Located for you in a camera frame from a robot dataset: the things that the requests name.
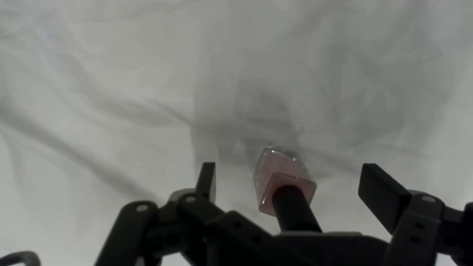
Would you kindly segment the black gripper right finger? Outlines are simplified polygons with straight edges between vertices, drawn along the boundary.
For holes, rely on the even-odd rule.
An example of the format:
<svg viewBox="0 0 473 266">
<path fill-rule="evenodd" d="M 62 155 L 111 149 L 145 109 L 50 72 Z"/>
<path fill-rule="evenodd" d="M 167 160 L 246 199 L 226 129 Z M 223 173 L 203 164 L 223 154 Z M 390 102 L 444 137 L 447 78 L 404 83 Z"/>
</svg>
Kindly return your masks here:
<svg viewBox="0 0 473 266">
<path fill-rule="evenodd" d="M 364 164 L 359 198 L 392 235 L 382 266 L 435 266 L 445 204 L 413 192 L 377 164 Z"/>
</svg>

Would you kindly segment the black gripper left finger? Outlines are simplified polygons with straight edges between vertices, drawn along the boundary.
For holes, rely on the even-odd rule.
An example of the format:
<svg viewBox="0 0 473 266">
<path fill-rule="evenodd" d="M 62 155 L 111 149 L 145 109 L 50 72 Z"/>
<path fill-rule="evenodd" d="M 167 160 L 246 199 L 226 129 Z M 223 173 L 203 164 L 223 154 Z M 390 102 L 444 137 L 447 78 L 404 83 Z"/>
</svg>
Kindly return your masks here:
<svg viewBox="0 0 473 266">
<path fill-rule="evenodd" d="M 215 202 L 216 164 L 201 165 L 197 185 L 158 207 L 126 204 L 93 266 L 163 266 L 181 253 L 192 266 L 277 266 L 259 226 Z"/>
</svg>

